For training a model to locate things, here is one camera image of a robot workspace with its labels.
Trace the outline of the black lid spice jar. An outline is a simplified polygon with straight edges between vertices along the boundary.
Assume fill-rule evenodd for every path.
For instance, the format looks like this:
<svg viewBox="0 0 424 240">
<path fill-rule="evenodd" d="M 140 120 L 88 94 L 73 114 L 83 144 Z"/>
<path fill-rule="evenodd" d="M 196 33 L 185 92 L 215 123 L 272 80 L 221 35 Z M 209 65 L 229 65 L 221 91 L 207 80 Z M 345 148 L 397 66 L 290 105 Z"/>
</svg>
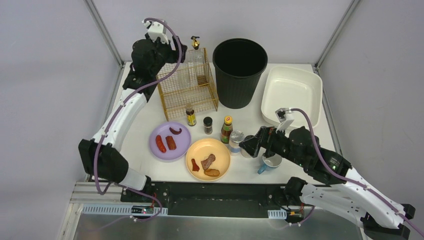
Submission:
<svg viewBox="0 0 424 240">
<path fill-rule="evenodd" d="M 244 158 L 248 158 L 248 159 L 252 158 L 252 156 L 243 148 L 240 149 L 240 153 Z"/>
</svg>

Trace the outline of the brown oil dispenser bottle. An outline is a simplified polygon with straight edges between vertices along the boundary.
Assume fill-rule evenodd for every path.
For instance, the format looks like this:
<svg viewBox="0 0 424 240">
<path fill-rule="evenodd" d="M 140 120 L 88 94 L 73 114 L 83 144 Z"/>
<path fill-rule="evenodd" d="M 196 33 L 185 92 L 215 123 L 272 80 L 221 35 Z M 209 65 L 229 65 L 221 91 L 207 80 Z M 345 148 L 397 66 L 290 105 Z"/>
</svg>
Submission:
<svg viewBox="0 0 424 240">
<path fill-rule="evenodd" d="M 200 48 L 199 36 L 191 36 L 193 52 L 191 53 L 191 62 L 195 70 L 196 81 L 198 86 L 204 87 L 207 83 L 206 61 L 203 50 Z"/>
</svg>

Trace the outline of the gold wire basket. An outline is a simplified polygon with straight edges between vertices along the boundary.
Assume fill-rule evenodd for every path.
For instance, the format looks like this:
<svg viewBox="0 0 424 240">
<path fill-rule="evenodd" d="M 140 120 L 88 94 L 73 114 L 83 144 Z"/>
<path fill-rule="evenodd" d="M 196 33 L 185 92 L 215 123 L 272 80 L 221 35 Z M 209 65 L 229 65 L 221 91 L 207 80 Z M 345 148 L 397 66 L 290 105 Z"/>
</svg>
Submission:
<svg viewBox="0 0 424 240">
<path fill-rule="evenodd" d="M 158 84 L 159 97 L 167 121 L 185 117 L 188 104 L 194 112 L 218 110 L 219 98 L 205 48 L 189 50 L 184 63 Z"/>
</svg>

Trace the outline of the clear oil dispenser bottle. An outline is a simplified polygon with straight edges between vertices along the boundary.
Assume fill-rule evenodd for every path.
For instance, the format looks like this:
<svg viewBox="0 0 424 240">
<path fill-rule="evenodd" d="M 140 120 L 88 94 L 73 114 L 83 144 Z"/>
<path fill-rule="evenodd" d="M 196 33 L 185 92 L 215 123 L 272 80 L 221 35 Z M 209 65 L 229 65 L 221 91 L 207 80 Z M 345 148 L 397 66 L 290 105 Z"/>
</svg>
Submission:
<svg viewBox="0 0 424 240">
<path fill-rule="evenodd" d="M 185 60 L 179 65 L 177 71 L 179 86 L 182 89 L 186 89 L 192 86 L 192 75 L 195 72 L 195 65 L 194 50 L 190 50 L 188 53 L 186 53 Z"/>
</svg>

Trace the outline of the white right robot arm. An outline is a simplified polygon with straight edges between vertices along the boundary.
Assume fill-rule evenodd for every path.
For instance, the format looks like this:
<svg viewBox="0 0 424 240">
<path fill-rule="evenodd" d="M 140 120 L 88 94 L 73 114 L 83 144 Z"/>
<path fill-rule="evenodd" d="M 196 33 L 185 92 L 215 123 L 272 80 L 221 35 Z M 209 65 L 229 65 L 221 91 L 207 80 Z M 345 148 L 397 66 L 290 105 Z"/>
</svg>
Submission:
<svg viewBox="0 0 424 240">
<path fill-rule="evenodd" d="M 278 155 L 295 165 L 315 181 L 343 193 L 326 193 L 305 180 L 292 176 L 283 194 L 289 204 L 304 203 L 327 210 L 363 229 L 373 240 L 407 240 L 415 208 L 383 196 L 361 177 L 340 154 L 322 148 L 319 138 L 304 126 L 286 136 L 285 131 L 262 126 L 256 135 L 248 135 L 239 145 L 251 157 L 264 149 L 264 157 Z"/>
</svg>

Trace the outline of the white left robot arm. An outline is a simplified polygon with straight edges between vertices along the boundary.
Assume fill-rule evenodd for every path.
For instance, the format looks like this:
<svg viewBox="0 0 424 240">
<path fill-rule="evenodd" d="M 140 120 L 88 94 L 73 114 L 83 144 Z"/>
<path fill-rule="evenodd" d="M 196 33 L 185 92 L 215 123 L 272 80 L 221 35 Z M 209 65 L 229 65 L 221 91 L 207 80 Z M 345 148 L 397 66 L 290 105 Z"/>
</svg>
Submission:
<svg viewBox="0 0 424 240">
<path fill-rule="evenodd" d="M 135 117 L 155 91 L 157 74 L 162 67 L 185 61 L 188 47 L 177 36 L 171 41 L 175 48 L 148 36 L 133 44 L 132 63 L 118 105 L 100 130 L 90 140 L 82 139 L 78 145 L 87 174 L 137 191 L 142 191 L 151 181 L 147 175 L 130 168 L 120 150 Z"/>
</svg>

